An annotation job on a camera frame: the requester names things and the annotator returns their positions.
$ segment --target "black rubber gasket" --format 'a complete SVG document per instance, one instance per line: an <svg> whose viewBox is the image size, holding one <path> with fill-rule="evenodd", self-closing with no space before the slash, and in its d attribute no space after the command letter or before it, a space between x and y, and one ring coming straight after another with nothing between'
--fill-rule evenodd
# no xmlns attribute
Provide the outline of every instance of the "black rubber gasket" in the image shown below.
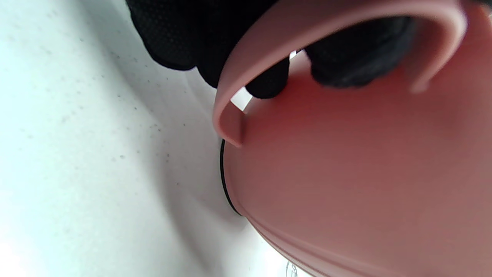
<svg viewBox="0 0 492 277"><path fill-rule="evenodd" d="M232 201L229 198L229 193L227 192L227 187L225 185L225 175L224 175L224 148L225 148L225 140L222 140L222 145L220 146L220 178L222 179L222 187L224 188L224 193L227 198L227 201L229 202L229 205L231 208L240 216L243 216L234 208L234 205L232 205Z"/></svg>

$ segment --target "black glove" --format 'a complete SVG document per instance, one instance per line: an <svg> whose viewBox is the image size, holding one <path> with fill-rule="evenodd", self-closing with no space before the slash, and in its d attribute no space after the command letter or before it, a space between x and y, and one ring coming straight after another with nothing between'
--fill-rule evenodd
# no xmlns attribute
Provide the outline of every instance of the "black glove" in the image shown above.
<svg viewBox="0 0 492 277"><path fill-rule="evenodd" d="M198 67L217 87L230 52L248 28L277 0L126 0L152 58L176 70ZM390 17L341 30L306 47L311 74L322 85L360 87L393 70L408 52L415 20ZM256 77L246 89L256 98L285 87L289 59Z"/></svg>

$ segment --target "white sink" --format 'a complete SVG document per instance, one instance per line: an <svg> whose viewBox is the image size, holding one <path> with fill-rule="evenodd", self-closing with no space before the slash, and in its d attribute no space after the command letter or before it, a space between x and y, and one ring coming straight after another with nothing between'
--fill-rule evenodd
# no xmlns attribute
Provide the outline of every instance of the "white sink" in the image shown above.
<svg viewBox="0 0 492 277"><path fill-rule="evenodd" d="M124 0L2 0L0 61L0 276L285 276L224 196L215 90Z"/></svg>

